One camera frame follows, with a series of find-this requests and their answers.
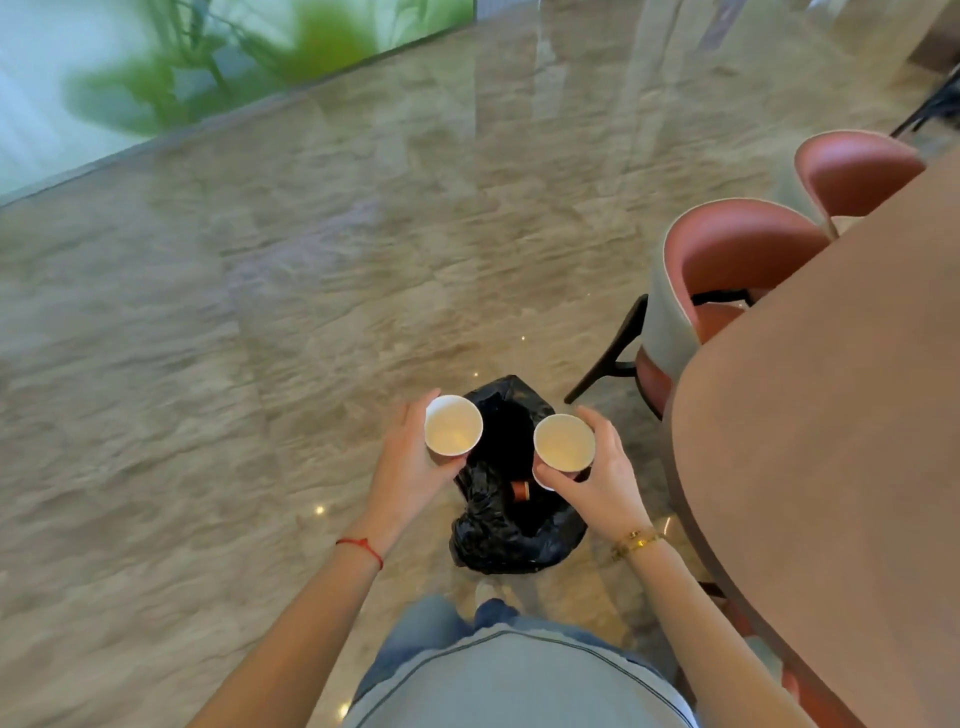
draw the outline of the wooden table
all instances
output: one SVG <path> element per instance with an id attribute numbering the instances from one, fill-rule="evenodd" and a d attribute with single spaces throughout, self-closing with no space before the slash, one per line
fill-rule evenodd
<path id="1" fill-rule="evenodd" d="M 960 149 L 704 346 L 666 423 L 691 541 L 787 664 L 868 728 L 960 725 Z"/>

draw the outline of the marble floor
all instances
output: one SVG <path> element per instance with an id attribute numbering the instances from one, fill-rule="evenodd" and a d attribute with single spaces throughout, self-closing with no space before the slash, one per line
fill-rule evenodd
<path id="1" fill-rule="evenodd" d="M 916 106 L 945 4 L 543 0 L 0 210 L 0 724 L 184 724 L 357 514 L 393 400 L 514 373 L 560 405 L 675 215 Z M 669 512 L 633 384 L 583 402 Z M 397 548 L 312 726 L 405 605 L 470 604 L 461 508 Z M 605 553 L 516 588 L 671 669 Z"/>

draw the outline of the person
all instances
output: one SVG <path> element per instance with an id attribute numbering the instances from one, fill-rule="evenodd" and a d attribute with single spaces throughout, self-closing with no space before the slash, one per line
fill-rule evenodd
<path id="1" fill-rule="evenodd" d="M 434 390 L 401 406 L 386 434 L 366 509 L 327 562 L 228 676 L 188 728 L 301 728 L 313 713 L 350 627 L 397 539 L 463 467 L 435 466 L 423 441 Z M 693 728 L 813 723 L 736 633 L 663 539 L 656 539 L 613 425 L 579 408 L 596 434 L 589 478 L 545 465 L 590 529 L 624 545 L 697 698 L 697 714 L 655 670 L 586 630 L 520 615 L 499 599 L 473 625 L 442 597 L 400 619 L 360 683 L 345 725 Z"/>

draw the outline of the red string bracelet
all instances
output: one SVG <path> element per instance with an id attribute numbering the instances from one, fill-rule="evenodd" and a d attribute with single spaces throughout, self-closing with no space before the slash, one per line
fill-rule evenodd
<path id="1" fill-rule="evenodd" d="M 370 545 L 370 542 L 367 541 L 367 539 L 340 539 L 334 545 L 338 546 L 340 544 L 353 544 L 354 546 L 360 546 L 361 548 L 365 549 L 373 556 L 374 559 L 376 559 L 376 563 L 380 565 L 380 570 L 383 571 L 383 557 L 373 550 L 373 546 Z"/>

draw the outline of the person's left hand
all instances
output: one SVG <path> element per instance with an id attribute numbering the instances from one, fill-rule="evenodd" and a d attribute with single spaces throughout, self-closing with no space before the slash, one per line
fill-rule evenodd
<path id="1" fill-rule="evenodd" d="M 366 512 L 348 530 L 350 536 L 367 538 L 381 556 L 467 463 L 465 455 L 441 466 L 430 459 L 423 423 L 427 405 L 439 394 L 434 389 L 396 409 L 373 473 Z"/>

